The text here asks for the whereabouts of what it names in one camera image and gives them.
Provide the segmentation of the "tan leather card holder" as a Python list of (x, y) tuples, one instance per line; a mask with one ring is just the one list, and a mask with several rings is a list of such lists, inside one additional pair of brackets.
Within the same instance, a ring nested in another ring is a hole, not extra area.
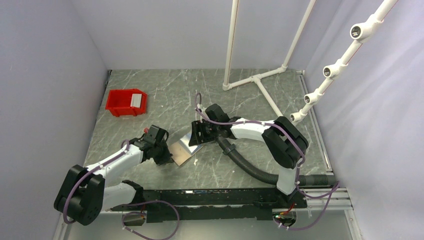
[(201, 145), (189, 146), (190, 139), (191, 133), (189, 132), (169, 146), (172, 159), (178, 166), (183, 165), (202, 148)]

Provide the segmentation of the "red plastic bin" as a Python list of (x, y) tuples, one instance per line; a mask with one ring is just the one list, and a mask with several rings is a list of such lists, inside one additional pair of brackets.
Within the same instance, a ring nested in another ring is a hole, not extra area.
[[(132, 94), (142, 94), (140, 108), (130, 107)], [(147, 112), (148, 95), (137, 89), (111, 89), (108, 92), (105, 109), (113, 116), (138, 116)]]

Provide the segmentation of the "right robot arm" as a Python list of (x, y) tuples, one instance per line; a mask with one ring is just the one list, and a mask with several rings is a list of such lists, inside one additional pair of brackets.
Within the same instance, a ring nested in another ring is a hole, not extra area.
[[(245, 159), (229, 139), (248, 139), (265, 143), (279, 165), (278, 174), (258, 169)], [(276, 203), (287, 208), (295, 201), (297, 187), (301, 185), (299, 168), (305, 159), (309, 142), (300, 131), (283, 116), (276, 120), (258, 121), (241, 117), (213, 120), (203, 118), (191, 123), (190, 147), (216, 141), (222, 153), (253, 178), (279, 190)]]

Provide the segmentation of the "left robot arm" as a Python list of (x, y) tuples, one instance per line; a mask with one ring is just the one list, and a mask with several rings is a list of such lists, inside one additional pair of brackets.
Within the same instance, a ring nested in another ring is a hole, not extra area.
[(123, 172), (147, 160), (156, 165), (173, 161), (167, 145), (169, 132), (151, 125), (141, 137), (124, 140), (120, 149), (112, 155), (88, 166), (72, 166), (58, 191), (53, 207), (62, 213), (65, 223), (91, 224), (105, 210), (127, 206), (139, 209), (144, 201), (144, 188), (123, 180), (109, 186), (110, 181)]

